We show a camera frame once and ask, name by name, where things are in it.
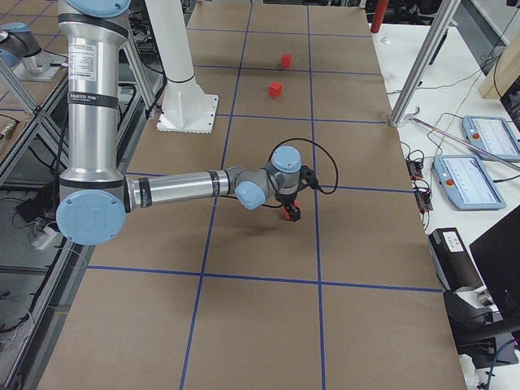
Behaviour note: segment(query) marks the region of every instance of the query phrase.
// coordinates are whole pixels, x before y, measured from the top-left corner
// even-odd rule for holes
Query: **blue and white device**
[[[437,156],[433,169],[458,210],[499,210],[506,204],[475,154]]]
[[[520,142],[504,118],[465,116],[462,128],[468,141],[505,161],[520,161]]]

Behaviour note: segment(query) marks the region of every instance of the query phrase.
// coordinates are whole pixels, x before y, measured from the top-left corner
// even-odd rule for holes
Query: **blue cable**
[[[489,390],[489,387],[491,385],[491,378],[494,376],[493,375],[493,370],[495,368],[495,365],[496,365],[496,362],[498,362],[498,357],[499,355],[501,354],[501,352],[505,349],[505,347],[507,347],[509,344],[512,344],[514,343],[516,340],[515,339],[512,339],[512,340],[509,340],[507,343],[504,343],[504,345],[502,345],[498,351],[496,351],[495,353],[495,357],[493,358],[493,362],[491,363],[491,367],[489,369],[489,372],[487,373],[487,384],[486,384],[486,387],[485,389],[486,390]]]

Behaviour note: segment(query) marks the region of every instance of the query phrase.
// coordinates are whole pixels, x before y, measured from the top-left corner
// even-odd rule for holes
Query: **white table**
[[[402,88],[410,68],[414,63],[419,48],[427,35],[428,27],[384,24],[378,34],[373,35],[375,49],[384,76],[386,89],[389,93]],[[444,43],[434,64],[428,67],[422,78],[421,87],[436,87],[451,85],[464,79],[479,69],[479,65],[473,58],[470,50],[463,41],[456,28],[450,28],[448,38]],[[419,89],[412,99],[407,112],[415,112],[420,107],[418,118],[429,124],[435,124],[442,113],[448,112],[460,116],[464,115],[488,115],[504,117],[510,120],[505,108],[499,101],[483,100],[478,87],[484,75],[480,72],[474,74],[468,80],[457,83],[453,87],[441,89]],[[390,103],[393,106],[398,93],[390,94]],[[451,115],[444,115],[437,127],[449,131],[454,136],[464,138],[462,132],[462,120]],[[511,124],[515,134],[520,138],[517,129]],[[426,156],[433,156],[437,146],[430,142],[426,135],[427,130],[413,123],[403,123],[399,127],[401,140],[408,144],[412,150],[419,149]],[[449,139],[442,143],[443,154],[470,154],[471,151],[464,145],[460,145]],[[425,160],[423,174],[431,184],[433,192],[432,205],[434,210],[430,213],[430,222],[426,234],[437,228],[455,227],[459,231],[466,246],[487,231],[494,223],[507,215],[520,204],[520,179],[497,184],[497,187],[507,203],[507,207],[497,211],[457,211],[444,195],[444,190],[437,180],[431,178],[432,158]],[[487,171],[493,179],[502,179],[517,175],[517,172],[504,167],[498,162],[484,162]],[[479,370],[482,382],[487,382],[486,370]],[[492,381],[492,390],[517,390],[520,384],[520,365],[497,367],[496,377]]]

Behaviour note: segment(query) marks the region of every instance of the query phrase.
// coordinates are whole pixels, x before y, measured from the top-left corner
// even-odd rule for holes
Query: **red cylinder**
[[[375,9],[374,19],[372,20],[372,27],[370,28],[371,33],[378,33],[381,24],[383,23],[384,14],[387,11],[388,0],[379,0],[377,2],[377,8]]]

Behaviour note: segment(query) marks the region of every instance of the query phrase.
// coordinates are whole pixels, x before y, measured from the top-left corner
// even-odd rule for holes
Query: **blue joint cap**
[[[67,0],[67,2],[88,16],[94,18],[115,18],[130,7],[131,0]]]
[[[254,210],[266,201],[266,194],[252,181],[243,181],[235,188],[235,195],[247,210]]]
[[[98,245],[114,238],[123,227],[123,203],[100,189],[84,189],[63,199],[56,211],[61,233],[81,245]]]
[[[0,49],[0,59],[8,66],[14,67],[19,60],[11,52]]]
[[[280,146],[273,153],[273,165],[283,173],[295,173],[300,171],[300,152],[292,146]]]
[[[5,30],[8,33],[30,33],[31,30],[29,30],[29,27],[27,27],[27,24],[22,22],[13,22],[13,23],[7,23],[4,24],[2,27],[0,27],[1,30]]]

